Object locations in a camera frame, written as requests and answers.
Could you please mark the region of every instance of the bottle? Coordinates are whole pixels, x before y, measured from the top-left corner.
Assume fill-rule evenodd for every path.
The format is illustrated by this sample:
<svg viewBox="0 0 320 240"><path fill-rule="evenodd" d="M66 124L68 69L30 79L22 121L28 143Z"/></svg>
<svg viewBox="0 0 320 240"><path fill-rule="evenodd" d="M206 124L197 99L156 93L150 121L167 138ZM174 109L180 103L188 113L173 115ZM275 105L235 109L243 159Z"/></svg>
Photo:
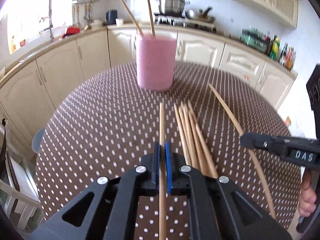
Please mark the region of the bottle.
<svg viewBox="0 0 320 240"><path fill-rule="evenodd" d="M271 38L270 38L269 35L270 35L270 32L267 31L266 36L264 37L264 40L265 40L266 45L267 45L266 55L269 55L270 48L271 48Z"/></svg>
<svg viewBox="0 0 320 240"><path fill-rule="evenodd" d="M292 67L293 67L294 61L295 61L295 51L294 51L294 48L292 47L290 52L288 53L288 57L287 57L287 61L285 63L285 67L287 69L291 70Z"/></svg>
<svg viewBox="0 0 320 240"><path fill-rule="evenodd" d="M284 48L281 52L279 63L284 66L285 65L285 57L287 56L288 43L285 43Z"/></svg>
<svg viewBox="0 0 320 240"><path fill-rule="evenodd" d="M276 60L277 54L279 52L279 47L280 47L280 39L278 38L277 35L275 35L275 38L273 40L273 43L271 45L271 50L269 57L273 60Z"/></svg>

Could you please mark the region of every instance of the hand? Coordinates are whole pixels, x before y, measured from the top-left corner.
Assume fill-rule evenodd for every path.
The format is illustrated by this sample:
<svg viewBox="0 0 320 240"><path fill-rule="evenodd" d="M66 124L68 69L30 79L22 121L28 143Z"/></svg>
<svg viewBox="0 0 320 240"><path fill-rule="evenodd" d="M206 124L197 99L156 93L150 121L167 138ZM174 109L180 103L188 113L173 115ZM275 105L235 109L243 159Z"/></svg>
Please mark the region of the hand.
<svg viewBox="0 0 320 240"><path fill-rule="evenodd" d="M301 194L299 196L298 211L300 216L308 217L311 213L316 210L316 193L310 186L311 184L311 174L307 169L305 170L302 178L302 183L300 186Z"/></svg>

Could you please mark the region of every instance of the pink container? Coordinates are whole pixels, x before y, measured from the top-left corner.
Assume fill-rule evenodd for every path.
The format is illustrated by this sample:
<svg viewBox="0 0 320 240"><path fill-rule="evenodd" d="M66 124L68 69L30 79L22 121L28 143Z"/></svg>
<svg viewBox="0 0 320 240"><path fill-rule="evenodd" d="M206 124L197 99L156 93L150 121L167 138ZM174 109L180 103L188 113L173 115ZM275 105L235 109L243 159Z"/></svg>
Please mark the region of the pink container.
<svg viewBox="0 0 320 240"><path fill-rule="evenodd" d="M152 35L137 38L137 79L141 88L166 91L173 81L177 41Z"/></svg>

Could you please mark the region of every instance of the bamboo skewer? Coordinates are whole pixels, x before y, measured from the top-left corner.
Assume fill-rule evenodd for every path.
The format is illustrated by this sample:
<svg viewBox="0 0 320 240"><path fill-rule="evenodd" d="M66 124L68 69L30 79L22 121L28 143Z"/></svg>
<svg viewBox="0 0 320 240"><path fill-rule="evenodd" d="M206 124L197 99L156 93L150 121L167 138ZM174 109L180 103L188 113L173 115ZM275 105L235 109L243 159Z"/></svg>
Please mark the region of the bamboo skewer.
<svg viewBox="0 0 320 240"><path fill-rule="evenodd" d="M239 124L238 120L235 118L235 116L233 115L233 113L231 112L231 110L229 109L227 104L225 103L225 101L222 99L222 97L219 95L219 93L214 89L214 87L211 84L208 84L208 85L209 85L210 89L212 90L212 92L217 97L217 99L219 100L219 102L221 103L221 105L223 106L223 108L225 109L225 111L227 112L229 118L233 122L233 125L236 127L239 135L242 136L244 132L243 132L243 130L241 128L241 125ZM271 193L270 193L270 190L269 190L269 187L268 187L267 180L266 180L265 175L263 173L263 170L262 170L262 168L260 166L259 160L256 157L256 155L255 155L253 150L251 150L251 149L247 149L247 150L249 152L249 155L250 155L250 157L252 159L253 164L256 167L257 174L258 174L258 176L259 176L259 178L261 180L262 188L265 191L265 196L266 196L266 199L267 199L267 203L268 203L268 207L269 207L271 216L272 216L273 219L276 219L276 212L275 212L275 208L274 208L274 205L273 205L272 196L271 196Z"/></svg>
<svg viewBox="0 0 320 240"><path fill-rule="evenodd" d="M166 165L165 165L165 117L164 117L164 103L160 103L160 117L159 117L159 141L160 141L160 171L159 171L159 239L166 238Z"/></svg>
<svg viewBox="0 0 320 240"><path fill-rule="evenodd" d="M178 124L178 127L179 127L179 134L180 134L180 138L181 138L181 144L182 144L182 150L183 150L184 159L186 161L186 165L191 166L191 161L190 161L189 151L188 151L188 147L187 147L187 143L186 143L186 138L184 136L184 132L183 132L183 127L182 127L179 111L178 111L178 108L177 108L176 105L174 105L174 112L176 114L176 120L177 120L177 124Z"/></svg>
<svg viewBox="0 0 320 240"><path fill-rule="evenodd" d="M124 2L124 0L121 0L121 2L122 2L122 4L123 4L124 8L126 9L126 11L128 12L128 14L129 14L131 20L133 21L134 25L137 27L140 35L143 36L143 32L142 32L142 30L141 30L138 22L136 21L135 17L133 16L132 12L131 12L130 9L128 8L128 6L127 6L126 3Z"/></svg>
<svg viewBox="0 0 320 240"><path fill-rule="evenodd" d="M191 125L190 125L189 115L188 115L188 109L186 106L184 106L184 108L183 108L183 114L184 114L184 120L186 122L186 132L187 132L186 138L187 138L187 141L189 142L188 148L189 148L189 155L191 158L191 164L192 164L192 167L199 170L200 166L199 166L198 156L197 156L196 147L195 147L195 144L193 141L192 130L191 130Z"/></svg>
<svg viewBox="0 0 320 240"><path fill-rule="evenodd" d="M199 140L200 140L203 152L204 152L204 156L205 156L207 163L209 165L211 176L216 179L218 177L218 172L216 170L216 167L215 167L214 162L212 160L211 153L207 147L207 144L205 143L204 137L202 135L202 132L201 132L198 124L196 124L196 132L198 134L198 137L199 137Z"/></svg>
<svg viewBox="0 0 320 240"><path fill-rule="evenodd" d="M205 160L204 153L202 151L202 147L200 144L200 140L199 140L199 137L198 137L198 134L196 131L196 125L195 125L193 116L190 111L189 111L189 119L190 119L190 125L191 125L193 139L194 139L195 145L196 145L196 153L197 153L197 156L199 159L200 170L204 176L211 176L210 173L208 172L207 162Z"/></svg>
<svg viewBox="0 0 320 240"><path fill-rule="evenodd" d="M152 32L152 36L155 37L155 36L156 36L156 33L155 33L155 26L154 26L154 24L153 24L153 17L152 17L150 0L147 0L147 1L148 1L148 8L149 8L151 32Z"/></svg>
<svg viewBox="0 0 320 240"><path fill-rule="evenodd" d="M183 114L183 106L184 105L181 102L181 106L179 106L178 110L179 110L180 120L181 120L181 124L182 124L183 134L185 136L186 146L187 146L188 152L189 152L190 145L189 145L189 141L187 140L187 128L186 128L186 120L184 119L184 114Z"/></svg>

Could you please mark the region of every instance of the brown tablecloth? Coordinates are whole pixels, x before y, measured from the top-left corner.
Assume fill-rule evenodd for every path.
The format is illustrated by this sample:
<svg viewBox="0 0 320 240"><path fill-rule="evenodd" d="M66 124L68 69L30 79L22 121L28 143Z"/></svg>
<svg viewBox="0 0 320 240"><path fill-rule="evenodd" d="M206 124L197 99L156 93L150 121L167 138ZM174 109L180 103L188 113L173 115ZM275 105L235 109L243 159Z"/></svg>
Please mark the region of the brown tablecloth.
<svg viewBox="0 0 320 240"><path fill-rule="evenodd" d="M288 136L273 107L249 85L230 73L207 66L177 63L167 92L139 88L135 63L105 71L75 89L48 122L37 157L37 186L48 219L100 176L111 179L139 165L159 138L159 103L165 103L166 139L182 154L173 104L191 100L208 138L220 175L229 176L267 212L259 177L246 150L239 145L228 115L207 84L225 100L245 132ZM277 220L288 228L295 213L300 169L278 157L256 151L269 183ZM185 196L167 198L168 239L188 239ZM135 239L158 237L157 197L141 197Z"/></svg>

